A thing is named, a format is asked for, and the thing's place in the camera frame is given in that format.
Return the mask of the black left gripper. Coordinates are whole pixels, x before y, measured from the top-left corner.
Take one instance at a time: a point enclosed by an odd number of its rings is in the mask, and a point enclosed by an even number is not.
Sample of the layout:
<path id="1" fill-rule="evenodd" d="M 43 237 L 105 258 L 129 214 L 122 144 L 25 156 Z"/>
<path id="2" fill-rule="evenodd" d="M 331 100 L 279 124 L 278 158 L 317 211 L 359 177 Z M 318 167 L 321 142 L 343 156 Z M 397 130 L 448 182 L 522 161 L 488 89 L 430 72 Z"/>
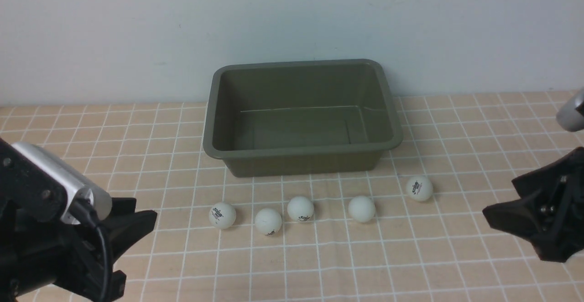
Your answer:
<path id="1" fill-rule="evenodd" d="M 67 193 L 12 144 L 1 142 L 1 300 L 57 283 L 92 302 L 114 302 L 125 294 L 127 276 L 113 262 L 152 233 L 158 213 L 136 211 L 136 198 L 112 198 L 104 220 L 83 198 L 69 212 L 79 225 L 65 224 Z"/>

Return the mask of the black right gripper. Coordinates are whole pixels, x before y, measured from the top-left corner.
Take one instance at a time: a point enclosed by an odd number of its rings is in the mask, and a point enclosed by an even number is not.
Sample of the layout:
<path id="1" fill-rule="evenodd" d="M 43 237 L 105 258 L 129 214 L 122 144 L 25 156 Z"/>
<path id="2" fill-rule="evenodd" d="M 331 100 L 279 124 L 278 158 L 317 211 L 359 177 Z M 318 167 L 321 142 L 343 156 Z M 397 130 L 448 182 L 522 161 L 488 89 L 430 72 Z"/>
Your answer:
<path id="1" fill-rule="evenodd" d="M 485 207 L 491 229 L 527 240 L 546 262 L 583 250 L 583 148 L 512 180 L 515 200 Z"/>

